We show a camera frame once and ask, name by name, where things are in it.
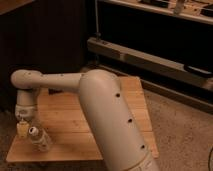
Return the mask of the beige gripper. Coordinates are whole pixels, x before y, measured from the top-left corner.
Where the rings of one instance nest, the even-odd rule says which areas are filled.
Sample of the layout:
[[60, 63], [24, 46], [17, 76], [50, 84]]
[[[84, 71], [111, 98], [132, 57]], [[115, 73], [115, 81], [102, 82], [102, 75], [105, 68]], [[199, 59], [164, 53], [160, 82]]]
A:
[[29, 123], [35, 118], [38, 113], [37, 106], [37, 90], [18, 90], [17, 101], [15, 105], [15, 116], [18, 121], [17, 134], [20, 138], [26, 138], [28, 136]]

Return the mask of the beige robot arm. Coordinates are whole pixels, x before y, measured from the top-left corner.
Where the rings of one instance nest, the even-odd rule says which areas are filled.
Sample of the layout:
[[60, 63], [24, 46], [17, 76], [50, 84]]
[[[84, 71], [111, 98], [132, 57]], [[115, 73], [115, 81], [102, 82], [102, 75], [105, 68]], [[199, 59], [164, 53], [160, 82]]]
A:
[[77, 92], [79, 103], [109, 171], [160, 171], [122, 93], [119, 78], [95, 69], [86, 73], [43, 74], [17, 70], [18, 109], [35, 105], [29, 90], [50, 88]]

